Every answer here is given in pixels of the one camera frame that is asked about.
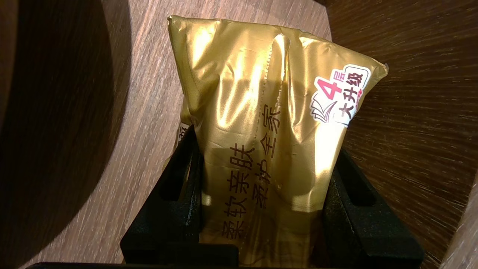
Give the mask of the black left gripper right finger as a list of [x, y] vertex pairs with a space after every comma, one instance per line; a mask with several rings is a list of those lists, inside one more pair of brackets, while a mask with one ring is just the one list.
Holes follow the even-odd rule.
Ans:
[[327, 254], [337, 269], [418, 269], [425, 251], [345, 150], [323, 208]]

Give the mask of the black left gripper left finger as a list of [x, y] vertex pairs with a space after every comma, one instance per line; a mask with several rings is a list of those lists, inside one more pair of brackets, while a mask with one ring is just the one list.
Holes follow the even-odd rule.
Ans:
[[237, 267], [238, 248], [200, 243], [204, 158], [193, 127], [121, 239], [126, 264]]

